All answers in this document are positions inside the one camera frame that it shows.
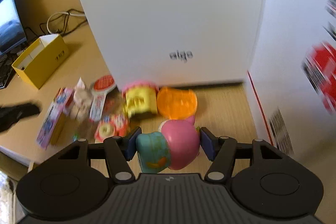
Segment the white wrapper toy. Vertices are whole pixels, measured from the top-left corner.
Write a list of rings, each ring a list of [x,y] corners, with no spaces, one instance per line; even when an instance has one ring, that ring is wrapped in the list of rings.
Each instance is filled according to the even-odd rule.
[[[73,104],[71,107],[70,118],[81,123],[89,115],[93,102],[93,95],[82,78],[79,78],[74,88],[72,99]]]

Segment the pink and teal squishy toy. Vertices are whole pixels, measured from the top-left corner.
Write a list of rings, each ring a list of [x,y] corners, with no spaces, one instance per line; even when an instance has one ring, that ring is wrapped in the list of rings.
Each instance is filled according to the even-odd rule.
[[[142,172],[180,170],[193,162],[201,144],[194,124],[193,115],[186,119],[169,119],[162,122],[158,131],[139,134],[136,146]]]

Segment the red white round lid container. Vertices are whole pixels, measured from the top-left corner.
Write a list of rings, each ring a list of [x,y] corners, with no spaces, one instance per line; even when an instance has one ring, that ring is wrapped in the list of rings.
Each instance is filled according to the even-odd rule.
[[[115,89],[116,83],[112,75],[105,75],[97,79],[91,86],[93,102],[89,113],[89,119],[97,122],[101,119],[105,99],[108,93]]]

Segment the yellow pink cupcake toy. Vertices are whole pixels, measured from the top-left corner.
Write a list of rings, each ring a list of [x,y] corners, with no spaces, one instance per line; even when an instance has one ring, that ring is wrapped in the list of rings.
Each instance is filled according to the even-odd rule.
[[[158,113],[157,109],[157,85],[150,81],[134,81],[122,89],[122,97],[125,100],[124,110],[129,118],[139,114]]]

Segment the orange pumpkin toy half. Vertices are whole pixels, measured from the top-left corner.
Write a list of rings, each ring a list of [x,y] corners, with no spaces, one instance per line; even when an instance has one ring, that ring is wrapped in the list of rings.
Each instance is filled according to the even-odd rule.
[[[157,94],[157,108],[167,119],[186,119],[197,112],[197,95],[193,90],[163,87]]]

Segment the black keyboard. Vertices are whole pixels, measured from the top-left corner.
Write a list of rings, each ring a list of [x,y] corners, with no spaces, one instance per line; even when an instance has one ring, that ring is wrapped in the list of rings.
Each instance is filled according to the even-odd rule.
[[[15,75],[15,70],[12,67],[13,62],[15,61],[14,55],[7,55],[1,61],[1,71],[0,71],[0,84],[1,89],[7,87],[13,76]]]

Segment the green candy packet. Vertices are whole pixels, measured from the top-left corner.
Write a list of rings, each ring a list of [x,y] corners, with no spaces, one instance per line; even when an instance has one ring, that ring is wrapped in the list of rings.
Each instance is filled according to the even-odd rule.
[[[77,141],[80,138],[79,134],[73,135],[73,141]]]

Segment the left white drawer front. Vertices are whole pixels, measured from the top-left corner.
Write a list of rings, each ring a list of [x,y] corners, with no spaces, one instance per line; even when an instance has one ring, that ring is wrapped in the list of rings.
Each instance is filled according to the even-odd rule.
[[[22,156],[22,155],[19,155],[18,153],[15,153],[5,147],[0,147],[0,151],[1,153],[4,153],[6,156],[10,157],[11,159],[19,162],[20,164],[26,166],[26,167],[29,167],[30,165],[32,165],[34,163],[34,161]]]

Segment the yellow cardboard box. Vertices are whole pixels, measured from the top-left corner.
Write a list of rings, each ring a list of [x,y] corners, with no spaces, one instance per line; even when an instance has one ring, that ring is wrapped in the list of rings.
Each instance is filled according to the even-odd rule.
[[[69,49],[59,34],[36,39],[12,63],[13,69],[25,83],[40,89],[69,56]]]

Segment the black computer monitor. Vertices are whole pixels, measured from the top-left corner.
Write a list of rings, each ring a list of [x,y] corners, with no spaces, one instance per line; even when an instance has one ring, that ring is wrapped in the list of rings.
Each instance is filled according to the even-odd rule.
[[[27,41],[15,0],[0,0],[1,56]]]

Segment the white courier envelope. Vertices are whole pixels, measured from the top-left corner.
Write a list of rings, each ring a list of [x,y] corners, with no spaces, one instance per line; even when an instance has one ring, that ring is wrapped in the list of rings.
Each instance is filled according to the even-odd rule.
[[[264,0],[245,88],[258,137],[301,162],[335,152],[335,0]]]

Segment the white computer case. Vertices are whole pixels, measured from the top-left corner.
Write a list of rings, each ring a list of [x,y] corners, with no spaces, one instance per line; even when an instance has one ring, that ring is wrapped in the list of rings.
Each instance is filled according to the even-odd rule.
[[[263,0],[80,0],[119,88],[239,83]]]

